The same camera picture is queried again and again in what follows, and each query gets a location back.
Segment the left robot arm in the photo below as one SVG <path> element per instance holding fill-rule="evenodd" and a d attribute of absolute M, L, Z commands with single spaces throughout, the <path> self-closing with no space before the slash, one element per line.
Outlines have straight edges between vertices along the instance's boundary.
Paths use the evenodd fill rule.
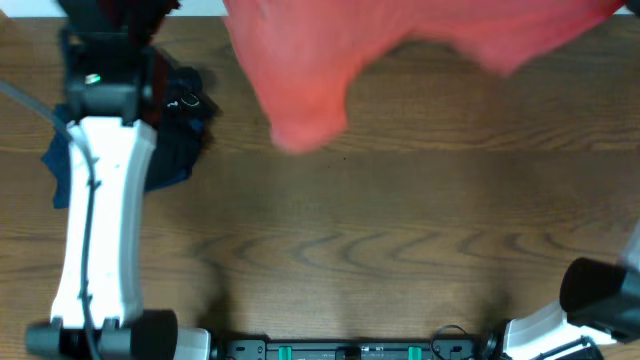
<path fill-rule="evenodd" d="M 174 356 L 151 328 L 139 283 L 144 184 L 156 147 L 169 66 L 151 44 L 174 1 L 66 1 L 65 61 L 71 195 L 63 273 L 50 319 L 31 325 L 27 350 L 53 359 Z"/>

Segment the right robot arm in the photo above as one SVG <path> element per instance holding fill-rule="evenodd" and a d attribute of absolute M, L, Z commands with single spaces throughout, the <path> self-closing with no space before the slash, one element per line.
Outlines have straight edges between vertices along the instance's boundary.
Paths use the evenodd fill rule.
<path fill-rule="evenodd" d="M 579 258 L 559 299 L 509 321 L 496 359 L 600 359 L 602 346 L 639 339 L 639 230 L 616 264 Z"/>

